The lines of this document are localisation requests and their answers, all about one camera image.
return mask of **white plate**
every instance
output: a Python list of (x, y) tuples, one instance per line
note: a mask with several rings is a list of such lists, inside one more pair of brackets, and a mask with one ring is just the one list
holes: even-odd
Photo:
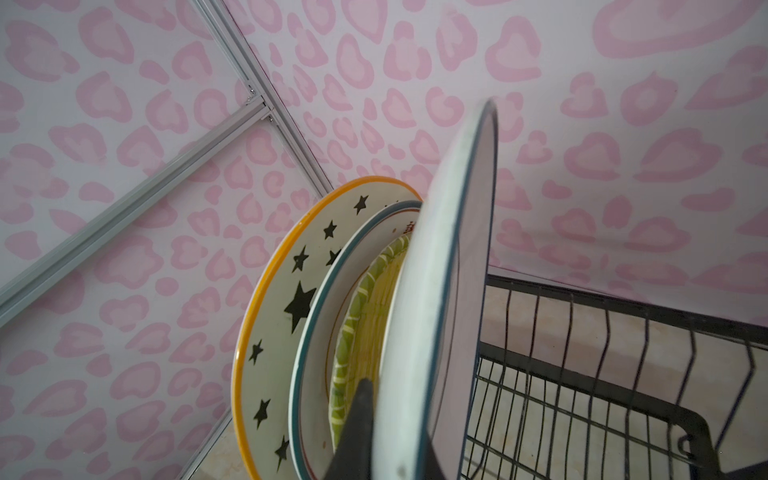
[(466, 118), (419, 215), (389, 310), (373, 480), (421, 479), (428, 441), (445, 477), (458, 477), (485, 292), (497, 137), (489, 101)]
[(328, 401), (336, 335), (360, 277), (392, 241), (413, 228), (421, 202), (389, 205), (363, 224), (336, 258), (316, 293), (293, 367), (289, 432), (302, 480), (322, 478), (333, 458)]
[(411, 187), (392, 178), (349, 182), (318, 202), (266, 265), (243, 319), (232, 372), (232, 416), (251, 478), (296, 478), (288, 458), (290, 377), (305, 318), (331, 256), (385, 205), (418, 199)]

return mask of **dish rack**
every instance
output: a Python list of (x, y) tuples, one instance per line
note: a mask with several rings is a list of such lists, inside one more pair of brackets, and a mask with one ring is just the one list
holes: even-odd
[[(759, 401), (768, 396), (759, 397), (768, 389), (754, 380), (764, 374), (759, 366), (768, 362), (768, 329), (500, 276), (488, 275), (486, 285), (491, 287), (487, 290), (502, 289), (507, 296), (504, 344), (481, 341), (479, 345), (460, 478), (768, 478), (768, 435), (758, 433), (763, 444), (751, 443), (744, 449), (739, 445), (749, 441), (750, 432), (733, 429), (734, 419), (739, 419), (741, 426), (750, 423), (754, 406), (765, 410)], [(514, 307), (510, 310), (513, 297), (520, 300), (522, 296), (534, 304), (527, 319)], [(541, 333), (545, 303), (560, 303), (559, 311), (567, 317), (559, 319), (557, 329), (553, 316), (548, 315), (546, 334)], [(602, 328), (594, 328), (593, 322), (588, 326), (590, 332), (580, 331), (586, 324), (574, 321), (574, 308), (591, 309), (593, 318), (595, 314), (604, 316)], [(618, 376), (616, 364), (630, 365), (633, 361), (617, 361), (611, 342), (627, 342), (621, 323), (628, 322), (630, 316), (640, 328), (629, 340), (642, 347), (634, 356), (636, 367), (624, 368)], [(521, 350), (520, 342), (517, 348), (509, 344), (511, 324), (512, 329), (527, 326), (530, 331), (524, 351), (515, 351)], [(558, 345), (553, 331), (559, 333)], [(591, 337), (593, 346), (602, 344), (591, 372), (585, 371), (584, 362), (574, 361), (579, 360), (573, 358), (579, 355), (575, 337)], [(677, 378), (667, 375), (669, 381), (663, 382), (662, 390), (667, 394), (661, 396), (668, 398), (657, 398), (648, 394), (654, 385), (643, 381), (644, 368), (659, 370), (649, 362), (649, 349), (659, 350), (654, 348), (654, 339), (668, 341), (671, 337), (687, 340), (678, 343), (677, 349), (677, 356), (687, 361), (677, 363)], [(547, 356), (541, 352), (548, 353), (550, 361), (537, 358)], [(701, 395), (700, 385), (696, 392), (691, 389), (696, 365), (712, 363), (712, 352), (723, 354), (717, 362), (728, 366), (725, 383), (736, 387), (735, 392), (726, 391), (717, 388), (725, 379), (708, 379), (714, 389), (708, 395), (716, 402), (708, 402), (707, 395)], [(744, 408), (748, 396), (750, 406)], [(712, 403), (729, 407), (713, 410)], [(703, 411), (691, 407), (696, 405)], [(760, 419), (765, 418), (761, 414), (752, 419), (757, 430), (766, 430), (768, 424), (760, 425)], [(727, 448), (732, 440), (736, 446)]]

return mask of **pink leopard print wall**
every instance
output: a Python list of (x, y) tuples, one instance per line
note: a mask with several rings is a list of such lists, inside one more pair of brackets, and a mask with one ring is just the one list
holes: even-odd
[(0, 478), (176, 478), (229, 405), (264, 265), (315, 202), (263, 122), (13, 319)]
[(188, 0), (0, 5), (0, 285), (245, 102)]
[(491, 264), (768, 325), (761, 0), (227, 0), (335, 185), (498, 105)]

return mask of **tile floor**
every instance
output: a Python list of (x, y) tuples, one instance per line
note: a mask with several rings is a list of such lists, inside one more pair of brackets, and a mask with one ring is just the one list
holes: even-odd
[[(496, 346), (505, 346), (505, 318), (507, 291), (489, 287), (486, 291), (485, 311), (483, 318), (482, 341)], [(531, 319), (535, 309), (535, 297), (525, 293), (513, 292), (510, 298), (510, 323), (506, 346), (514, 352), (529, 354), (531, 344)], [(568, 331), (569, 303), (559, 300), (541, 299), (538, 310), (538, 327), (533, 349), (533, 357), (545, 362), (560, 365)], [(634, 375), (644, 344), (644, 320), (637, 317), (618, 313), (610, 315), (611, 339), (606, 353), (601, 379), (624, 386), (632, 387)], [(571, 343), (566, 360), (566, 368), (585, 375), (593, 376), (601, 358), (606, 340), (606, 319), (603, 310), (586, 306), (574, 306), (574, 325), (571, 333)], [(657, 323), (650, 324), (649, 345), (644, 367), (638, 383), (638, 391), (656, 396), (668, 402), (675, 402), (680, 382), (691, 354), (690, 334), (682, 329)], [(709, 423), (711, 435), (714, 438), (720, 432), (727, 413), (737, 397), (738, 389), (748, 368), (744, 354), (744, 346), (709, 336), (696, 335), (697, 356), (691, 371), (690, 380), (683, 397), (682, 405), (701, 413)], [(756, 374), (750, 389), (743, 397), (742, 406), (733, 419), (728, 435), (723, 442), (720, 461), (724, 471), (728, 472), (753, 463), (766, 460), (768, 456), (768, 409), (764, 408), (768, 399), (768, 353), (763, 350), (753, 350), (756, 364)], [(500, 452), (509, 455), (515, 449), (518, 437), (519, 419), (523, 402), (517, 400), (511, 390), (525, 391), (525, 373), (515, 377), (514, 370), (505, 375), (501, 382), (501, 368), (492, 370), (489, 362), (481, 366), (481, 375), (496, 383), (503, 383), (508, 389), (503, 389), (498, 395), (497, 416), (490, 438), (491, 445)], [(533, 379), (530, 386), (531, 397), (545, 400), (554, 405), (555, 385), (548, 383), (544, 395), (544, 381)], [(497, 393), (497, 387), (489, 385), (485, 402), (477, 396), (470, 418), (470, 425), (479, 425), (477, 438), (484, 438), (491, 425), (492, 402)], [(559, 405), (563, 408), (573, 408), (586, 416), (588, 396), (562, 390)], [(591, 440), (585, 438), (587, 424), (572, 422), (560, 415), (552, 430), (553, 409), (544, 410), (540, 403), (531, 402), (525, 420), (519, 458), (529, 465), (531, 470), (518, 470), (516, 478), (534, 478), (532, 471), (545, 473), (547, 469), (549, 434), (554, 431), (552, 446), (551, 477), (552, 478), (583, 478), (586, 466), (588, 478), (620, 478), (624, 469), (624, 438), (614, 434), (604, 434), (603, 429), (592, 427)], [(593, 417), (606, 418), (611, 428), (624, 431), (625, 410), (611, 408), (607, 403), (595, 400)], [(540, 431), (544, 429), (542, 445), (539, 448)], [(650, 419), (635, 412), (630, 415), (630, 431), (638, 438), (644, 438), (650, 443), (666, 445), (666, 424)], [(680, 433), (673, 431), (672, 438)], [(536, 457), (540, 457), (538, 467)], [(475, 478), (507, 479), (511, 476), (511, 464), (499, 461), (498, 455), (482, 456), (482, 449), (468, 446), (465, 451), (465, 467), (470, 464), (470, 473), (477, 469), (479, 462), (484, 466)], [(668, 478), (669, 465), (667, 457), (632, 443), (630, 447), (630, 466), (632, 478)], [(682, 462), (674, 462), (675, 478), (688, 478), (687, 467)], [(192, 480), (247, 480), (248, 474), (243, 466), (237, 441), (230, 423), (217, 440), (206, 458), (195, 471)]]

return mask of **black wire dish rack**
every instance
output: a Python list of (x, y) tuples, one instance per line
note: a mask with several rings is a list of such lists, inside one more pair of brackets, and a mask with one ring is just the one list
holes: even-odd
[(461, 478), (768, 478), (768, 329), (486, 284)]

